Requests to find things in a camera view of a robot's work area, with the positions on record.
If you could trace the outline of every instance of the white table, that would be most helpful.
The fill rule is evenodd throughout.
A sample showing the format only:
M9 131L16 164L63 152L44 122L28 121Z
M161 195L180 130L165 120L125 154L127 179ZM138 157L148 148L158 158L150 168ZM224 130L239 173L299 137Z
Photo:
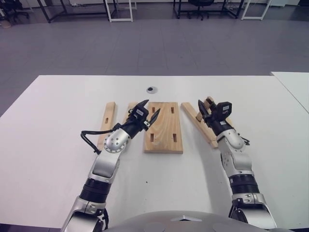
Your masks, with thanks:
M158 92L146 93L149 86ZM274 76L39 76L0 118L0 223L62 226L96 156L80 131L100 128L107 102L116 102L122 121L131 101L197 108L208 95L233 103L231 118L251 140L256 180L278 226L309 227L309 117ZM131 142L107 198L111 226L158 210L227 216L219 151L182 110L181 127L182 155L143 154L143 133Z
M272 72L271 74L277 77L292 96L309 113L309 73Z

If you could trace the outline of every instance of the wooden stick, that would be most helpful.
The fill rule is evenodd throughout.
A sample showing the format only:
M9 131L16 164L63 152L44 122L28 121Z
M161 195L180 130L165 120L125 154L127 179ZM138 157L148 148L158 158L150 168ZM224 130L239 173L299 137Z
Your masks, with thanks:
M106 104L100 131L108 131L112 129L114 123L115 108L116 103L114 101ZM107 134L101 134L98 138L97 147L99 150L103 149L104 139L106 135Z
M190 121L195 125L195 127L201 132L204 139L213 147L217 148L218 143L216 141L216 136L212 129L207 127L204 121L198 121L196 119L197 112L189 102L181 103L181 108L188 115Z

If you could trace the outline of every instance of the black cable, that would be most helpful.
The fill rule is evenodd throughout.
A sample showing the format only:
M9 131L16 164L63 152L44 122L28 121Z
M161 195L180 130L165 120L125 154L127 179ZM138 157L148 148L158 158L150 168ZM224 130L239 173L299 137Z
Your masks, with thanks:
M104 219L105 219L105 228L104 228L104 230L107 230L108 229L108 223L109 223L110 220L108 218L108 213L107 213L106 208L103 211L103 215L104 215Z
M136 122L129 122L129 123L125 123L123 125L120 125L119 127L113 127L113 129L111 130L104 130L104 131L93 131L93 130L83 130L81 132L81 138L89 145L92 147L92 149L94 150L93 152L97 153L98 155L101 153L101 151L97 148L97 146L95 146L93 144L93 142L91 142L87 137L86 135L87 134L90 134L90 135L98 135L98 134L107 134L107 133L112 133L114 132L115 130L119 129L119 128L122 128L123 126L129 126L129 125L132 125L132 124L136 124Z
M234 206L231 206L230 212L228 213L228 217L231 218L232 212L234 211Z
M90 131L90 130L83 130L81 132L81 138L94 149L94 152L97 153L98 155L101 153L101 151L86 137L87 134L107 134L113 132L114 129L111 130L105 130L105 131Z

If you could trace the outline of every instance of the rectangular slot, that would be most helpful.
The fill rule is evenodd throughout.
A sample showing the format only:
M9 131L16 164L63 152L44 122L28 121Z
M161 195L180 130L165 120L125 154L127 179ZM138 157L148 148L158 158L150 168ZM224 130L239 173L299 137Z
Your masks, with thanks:
M177 135L176 134L173 134L173 140L174 140L174 143L177 142Z

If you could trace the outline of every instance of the wooden board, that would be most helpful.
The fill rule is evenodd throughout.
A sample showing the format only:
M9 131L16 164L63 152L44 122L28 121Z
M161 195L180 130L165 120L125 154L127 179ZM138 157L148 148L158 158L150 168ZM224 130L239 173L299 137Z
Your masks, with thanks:
M114 115L115 115L115 102L109 102L105 106L104 116L101 124L100 131L107 131L112 129L114 126ZM107 134L101 134L98 138L97 148L101 151L103 149L104 139Z
M148 120L157 109L160 114L144 136L145 153L183 153L177 102L149 102Z
M201 132L205 140L213 147L217 148L218 143L216 141L216 135L213 133L212 129L209 128L204 120L198 121L196 119L197 112L193 108L193 106L189 102L183 102L181 103L181 108L185 111L185 113L188 115L190 121L195 125L195 127Z
M129 116L129 110L130 110L130 109L133 109L136 105L137 105L137 102L136 102L136 101L135 101L135 102L130 102L130 103L129 103L129 106L127 107L126 115L125 115L125 118L124 118L122 124L124 124L124 123L126 122L127 117Z

